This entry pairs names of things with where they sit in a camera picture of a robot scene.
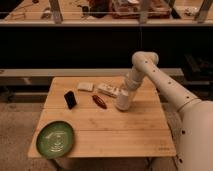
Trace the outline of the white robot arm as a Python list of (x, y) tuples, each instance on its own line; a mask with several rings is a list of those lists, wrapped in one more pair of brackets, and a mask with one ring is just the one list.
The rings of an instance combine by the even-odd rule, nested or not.
[(213, 171), (213, 101), (198, 98), (158, 67), (158, 55), (139, 51), (116, 99), (119, 110), (128, 110), (135, 92), (147, 76), (183, 117), (177, 152), (178, 171)]

